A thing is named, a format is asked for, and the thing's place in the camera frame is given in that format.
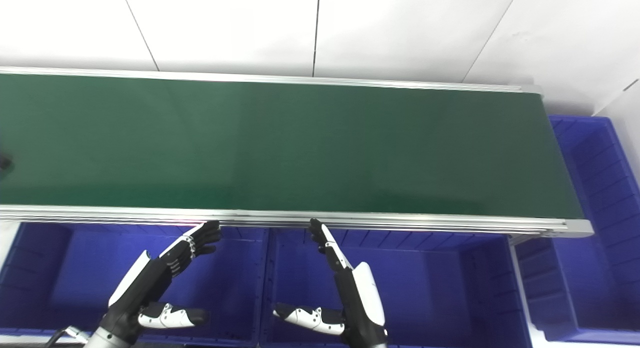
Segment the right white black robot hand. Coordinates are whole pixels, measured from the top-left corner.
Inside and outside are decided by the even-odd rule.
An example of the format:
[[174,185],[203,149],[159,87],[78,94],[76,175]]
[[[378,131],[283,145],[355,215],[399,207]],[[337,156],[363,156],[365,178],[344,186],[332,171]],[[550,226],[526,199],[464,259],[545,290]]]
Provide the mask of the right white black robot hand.
[[278,302],[272,314],[284,322],[319,334],[338,336],[350,348],[386,348],[386,315],[370,265],[352,266],[327,225],[310,219],[308,231],[333,271],[342,309]]

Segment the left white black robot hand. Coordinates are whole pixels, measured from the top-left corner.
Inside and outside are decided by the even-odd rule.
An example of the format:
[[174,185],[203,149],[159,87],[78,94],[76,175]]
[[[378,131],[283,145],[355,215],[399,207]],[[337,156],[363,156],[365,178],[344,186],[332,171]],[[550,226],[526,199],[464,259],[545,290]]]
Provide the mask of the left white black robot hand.
[[221,238],[220,221],[209,220],[179,236],[158,257],[144,250],[110,296],[107,312],[85,346],[130,348],[146,329],[185,329],[207,323],[206,310],[160,298],[194,259],[214,253]]

